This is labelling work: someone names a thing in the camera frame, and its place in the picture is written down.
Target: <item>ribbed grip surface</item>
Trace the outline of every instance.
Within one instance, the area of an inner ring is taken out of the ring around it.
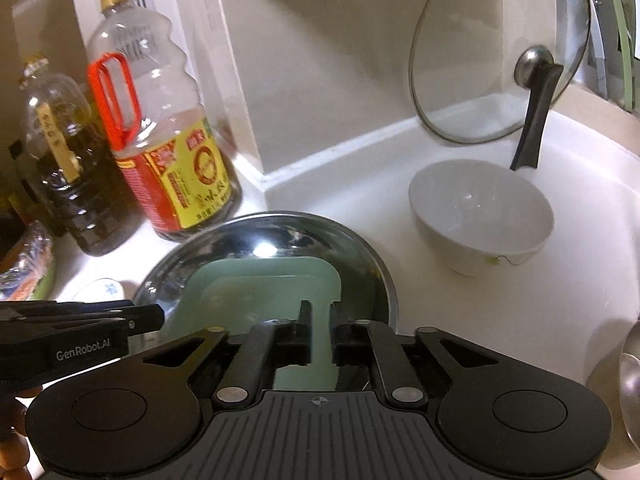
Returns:
[[[47,480],[65,477],[47,474]],[[422,415],[373,392],[266,392],[215,416],[200,441],[144,480],[495,480],[451,454]],[[585,472],[572,480],[597,480]]]

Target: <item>dark liquid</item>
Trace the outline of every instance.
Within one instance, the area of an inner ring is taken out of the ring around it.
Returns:
[[[51,152],[36,168],[57,219],[86,254],[102,256],[135,232],[140,209],[105,138],[92,126],[65,137],[80,163],[80,177],[68,183]]]

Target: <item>cooking oil bottle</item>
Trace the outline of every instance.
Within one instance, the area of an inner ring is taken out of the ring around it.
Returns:
[[[25,65],[26,151],[58,221],[91,256],[113,251],[140,224],[140,210],[92,123],[89,103],[44,56]]]
[[[133,0],[100,1],[89,82],[111,149],[158,235],[181,240],[225,218],[233,182],[171,21]]]

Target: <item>metal ladle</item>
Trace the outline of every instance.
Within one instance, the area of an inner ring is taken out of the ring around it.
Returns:
[[[640,451],[640,321],[626,336],[620,354],[620,408],[626,434]]]

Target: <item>red handle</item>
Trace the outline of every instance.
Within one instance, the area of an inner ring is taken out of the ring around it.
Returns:
[[[116,97],[116,91],[113,86],[109,69],[105,63],[115,59],[120,64],[120,69],[124,75],[124,81],[129,91],[129,98],[131,99],[131,107],[133,109],[133,122],[129,128],[124,125],[122,118],[122,111],[120,110],[120,104]],[[127,144],[129,144],[140,130],[140,121],[142,120],[142,113],[140,112],[140,102],[138,101],[138,94],[136,88],[133,85],[133,77],[131,70],[129,69],[129,63],[127,59],[119,52],[108,52],[102,56],[98,61],[95,61],[89,65],[87,71],[89,84],[94,91],[95,101],[98,105],[98,111],[102,117],[102,122],[107,130],[107,137],[111,145],[111,149],[114,152],[119,152]]]

